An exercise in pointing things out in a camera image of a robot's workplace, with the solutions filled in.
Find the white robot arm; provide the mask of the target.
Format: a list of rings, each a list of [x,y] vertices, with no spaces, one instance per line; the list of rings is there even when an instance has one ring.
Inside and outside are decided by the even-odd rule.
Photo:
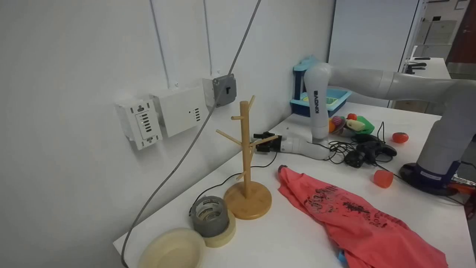
[[[345,88],[382,100],[422,100],[443,106],[441,118],[431,127],[414,163],[404,164],[398,176],[413,188],[446,196],[461,160],[476,136],[476,82],[429,79],[385,71],[333,68],[316,63],[303,73],[309,100],[310,140],[285,142],[291,154],[322,161],[322,140],[328,136],[327,90]]]

